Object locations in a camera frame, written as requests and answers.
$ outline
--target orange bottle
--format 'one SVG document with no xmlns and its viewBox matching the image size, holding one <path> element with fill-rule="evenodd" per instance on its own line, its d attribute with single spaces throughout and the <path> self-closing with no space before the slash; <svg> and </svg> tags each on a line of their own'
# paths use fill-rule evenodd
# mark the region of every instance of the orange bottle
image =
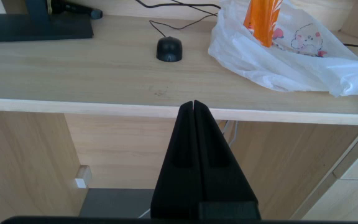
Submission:
<svg viewBox="0 0 358 224">
<path fill-rule="evenodd" d="M 270 47 L 283 0 L 251 0 L 244 26 L 265 47 Z"/>
</svg>

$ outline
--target black stand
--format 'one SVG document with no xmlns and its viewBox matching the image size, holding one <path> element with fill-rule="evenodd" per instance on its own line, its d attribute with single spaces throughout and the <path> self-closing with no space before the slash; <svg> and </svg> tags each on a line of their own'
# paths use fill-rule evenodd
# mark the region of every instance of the black stand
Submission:
<svg viewBox="0 0 358 224">
<path fill-rule="evenodd" d="M 151 217 L 260 220 L 258 200 L 208 107 L 180 106 L 151 204 Z"/>
<path fill-rule="evenodd" d="M 48 15 L 46 0 L 26 0 L 29 14 L 0 14 L 0 42 L 92 38 L 89 15 Z"/>
</svg>

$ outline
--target computer mouse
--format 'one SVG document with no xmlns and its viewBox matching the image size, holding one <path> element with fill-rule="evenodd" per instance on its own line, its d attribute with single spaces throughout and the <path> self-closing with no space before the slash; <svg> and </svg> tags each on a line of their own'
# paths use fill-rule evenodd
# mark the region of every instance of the computer mouse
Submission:
<svg viewBox="0 0 358 224">
<path fill-rule="evenodd" d="M 157 58 L 163 62 L 177 62 L 182 55 L 181 41 L 174 37 L 163 37 L 157 44 Z"/>
</svg>

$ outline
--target white plastic bag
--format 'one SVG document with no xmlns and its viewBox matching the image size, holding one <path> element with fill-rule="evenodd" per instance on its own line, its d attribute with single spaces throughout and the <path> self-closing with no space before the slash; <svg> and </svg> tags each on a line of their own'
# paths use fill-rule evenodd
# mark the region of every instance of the white plastic bag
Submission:
<svg viewBox="0 0 358 224">
<path fill-rule="evenodd" d="M 208 53 L 223 67 L 271 90 L 358 95 L 358 57 L 305 11 L 283 3 L 267 48 L 242 24 L 248 3 L 220 6 Z"/>
</svg>

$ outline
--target desk surface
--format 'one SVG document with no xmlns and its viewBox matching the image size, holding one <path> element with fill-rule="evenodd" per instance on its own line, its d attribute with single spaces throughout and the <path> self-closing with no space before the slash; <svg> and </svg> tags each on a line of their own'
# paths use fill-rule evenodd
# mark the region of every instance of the desk surface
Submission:
<svg viewBox="0 0 358 224">
<path fill-rule="evenodd" d="M 175 117 L 200 100 L 216 119 L 358 124 L 358 96 L 281 93 L 220 66 L 207 53 L 213 26 L 161 27 L 183 43 L 177 63 L 155 58 L 161 36 L 141 17 L 93 21 L 88 40 L 0 43 L 0 110 Z"/>
</svg>

